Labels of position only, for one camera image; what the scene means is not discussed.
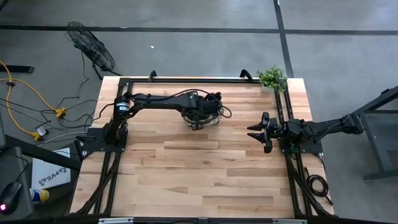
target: wood plank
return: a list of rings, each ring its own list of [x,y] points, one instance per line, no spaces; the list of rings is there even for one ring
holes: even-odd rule
[[[96,117],[113,102],[118,82],[119,77],[104,77]],[[303,80],[289,79],[288,85],[295,117],[311,120]],[[133,93],[171,95],[188,88],[220,91],[232,117],[199,131],[192,131],[176,111],[145,110],[130,119],[112,216],[292,218],[286,163],[278,141],[273,141],[271,153],[264,154],[263,146],[246,135],[246,127],[258,123],[263,111],[277,117],[274,94],[263,93],[257,84],[227,83],[135,83]],[[112,112],[112,107],[106,108],[92,126],[103,127]],[[97,187],[103,157],[95,152],[83,161],[71,212]],[[311,174],[325,177],[318,158],[302,157]],[[300,190],[298,196],[303,210]],[[317,199],[333,213],[324,198]]]

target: gray floor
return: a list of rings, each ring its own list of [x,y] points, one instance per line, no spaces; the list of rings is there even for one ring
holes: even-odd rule
[[[287,29],[398,30],[395,0],[280,0]],[[272,0],[10,0],[0,12],[3,24],[65,25],[77,20],[87,26],[277,28]],[[254,73],[284,60],[278,34],[199,34],[97,32],[125,75],[236,76],[242,68]],[[315,121],[350,113],[386,88],[398,84],[398,36],[288,35],[290,58],[297,78],[304,78]],[[2,30],[0,59],[31,65],[31,75],[13,74],[38,89],[51,105],[76,94],[83,80],[80,52],[64,32]],[[101,82],[86,59],[89,82],[81,99],[96,99]],[[7,88],[0,88],[5,98]],[[11,100],[46,109],[25,86],[17,85]],[[70,119],[91,113],[94,103],[69,111]],[[1,108],[6,132],[28,142]],[[15,114],[23,127],[38,122]],[[38,119],[39,114],[31,113]],[[51,130],[50,137],[64,132]],[[335,134],[323,140],[326,174],[337,215],[397,222],[398,179],[365,183],[377,171],[365,136]],[[46,145],[56,149],[58,142]]]

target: electric fan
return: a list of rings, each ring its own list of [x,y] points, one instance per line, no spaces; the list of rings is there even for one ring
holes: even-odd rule
[[[104,43],[98,40],[92,32],[83,26],[83,24],[77,21],[68,22],[67,32],[74,46],[81,50],[93,62],[93,68],[100,80],[103,78],[96,66],[98,66],[101,71],[122,76],[113,71],[116,62],[108,50],[106,50]]]

